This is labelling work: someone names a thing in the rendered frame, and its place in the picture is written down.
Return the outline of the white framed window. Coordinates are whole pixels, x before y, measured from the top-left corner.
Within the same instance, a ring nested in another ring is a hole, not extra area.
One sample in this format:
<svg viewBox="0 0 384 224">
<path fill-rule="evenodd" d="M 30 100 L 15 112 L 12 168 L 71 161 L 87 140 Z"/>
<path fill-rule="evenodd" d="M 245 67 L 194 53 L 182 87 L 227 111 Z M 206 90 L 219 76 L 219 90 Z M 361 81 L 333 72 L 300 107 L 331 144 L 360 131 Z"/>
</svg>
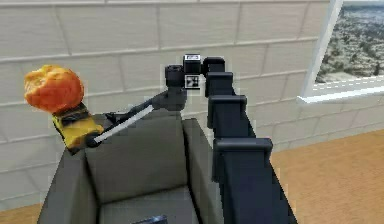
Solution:
<svg viewBox="0 0 384 224">
<path fill-rule="evenodd" d="M 384 96 L 384 0 L 331 0 L 297 101 Z"/>
</svg>

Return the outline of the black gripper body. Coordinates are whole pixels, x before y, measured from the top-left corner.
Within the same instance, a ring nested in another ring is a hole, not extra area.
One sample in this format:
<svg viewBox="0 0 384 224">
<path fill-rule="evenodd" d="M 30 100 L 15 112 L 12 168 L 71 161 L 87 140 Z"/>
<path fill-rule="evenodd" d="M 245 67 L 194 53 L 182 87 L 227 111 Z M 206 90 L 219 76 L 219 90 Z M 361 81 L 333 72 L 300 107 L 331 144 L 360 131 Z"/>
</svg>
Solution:
<svg viewBox="0 0 384 224">
<path fill-rule="evenodd" d="M 187 93 L 185 89 L 185 74 L 182 65 L 165 67 L 166 96 L 165 108 L 169 111 L 181 111 L 185 107 Z"/>
</svg>

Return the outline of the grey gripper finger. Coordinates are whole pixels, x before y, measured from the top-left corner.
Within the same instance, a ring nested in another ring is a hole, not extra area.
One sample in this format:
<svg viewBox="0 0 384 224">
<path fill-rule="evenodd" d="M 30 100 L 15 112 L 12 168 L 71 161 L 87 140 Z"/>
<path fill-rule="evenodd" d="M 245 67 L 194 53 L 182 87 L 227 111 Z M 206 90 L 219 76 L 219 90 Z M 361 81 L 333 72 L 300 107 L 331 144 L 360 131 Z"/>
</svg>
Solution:
<svg viewBox="0 0 384 224">
<path fill-rule="evenodd" d="M 121 121 L 118 121 L 116 124 L 108 127 L 105 131 L 103 131 L 101 134 L 90 134 L 85 138 L 85 143 L 87 147 L 95 148 L 98 145 L 100 145 L 104 140 L 107 138 L 115 135 L 116 133 L 124 130 L 128 126 L 134 124 L 141 118 L 148 115 L 150 112 L 154 110 L 152 105 L 147 106 L 143 110 L 137 112 L 136 114 L 132 115 L 129 118 L 124 118 Z"/>
<path fill-rule="evenodd" d="M 160 109 L 162 108 L 162 103 L 167 98 L 167 95 L 168 92 L 163 91 L 143 103 L 131 107 L 127 112 L 108 112 L 105 114 L 105 117 L 112 123 L 120 123 L 137 115 L 149 106 L 152 106 L 155 110 Z"/>
</svg>

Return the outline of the black flat object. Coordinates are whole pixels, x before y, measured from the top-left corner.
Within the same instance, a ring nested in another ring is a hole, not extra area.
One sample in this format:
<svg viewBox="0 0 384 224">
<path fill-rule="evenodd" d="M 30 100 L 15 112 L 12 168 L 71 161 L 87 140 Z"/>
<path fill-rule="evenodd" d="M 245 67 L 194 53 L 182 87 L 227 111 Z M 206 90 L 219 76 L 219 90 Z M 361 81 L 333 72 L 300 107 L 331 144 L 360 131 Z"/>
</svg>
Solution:
<svg viewBox="0 0 384 224">
<path fill-rule="evenodd" d="M 132 224 L 168 224 L 168 220 L 165 215 L 158 215 L 133 222 Z"/>
</svg>

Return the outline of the peeled orange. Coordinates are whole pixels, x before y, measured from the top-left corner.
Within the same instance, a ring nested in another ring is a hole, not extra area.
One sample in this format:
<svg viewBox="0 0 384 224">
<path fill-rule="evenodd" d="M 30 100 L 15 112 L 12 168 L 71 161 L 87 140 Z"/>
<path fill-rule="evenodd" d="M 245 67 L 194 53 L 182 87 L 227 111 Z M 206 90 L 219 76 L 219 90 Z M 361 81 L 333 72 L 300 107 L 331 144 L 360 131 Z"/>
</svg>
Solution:
<svg viewBox="0 0 384 224">
<path fill-rule="evenodd" d="M 71 69 L 43 65 L 24 76 L 24 99 L 51 114 L 78 106 L 83 96 L 82 81 Z"/>
</svg>

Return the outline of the yellow toy truck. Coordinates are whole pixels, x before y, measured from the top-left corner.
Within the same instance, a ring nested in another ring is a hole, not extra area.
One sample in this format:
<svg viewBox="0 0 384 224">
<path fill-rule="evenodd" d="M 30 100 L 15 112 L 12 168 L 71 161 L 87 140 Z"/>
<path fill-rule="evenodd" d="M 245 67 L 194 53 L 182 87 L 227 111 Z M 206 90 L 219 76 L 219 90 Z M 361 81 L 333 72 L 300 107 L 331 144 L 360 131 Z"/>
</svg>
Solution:
<svg viewBox="0 0 384 224">
<path fill-rule="evenodd" d="M 98 136 L 104 131 L 104 128 L 95 122 L 83 103 L 60 113 L 54 113 L 52 121 L 63 140 L 65 149 L 72 155 L 86 146 L 88 137 Z"/>
</svg>

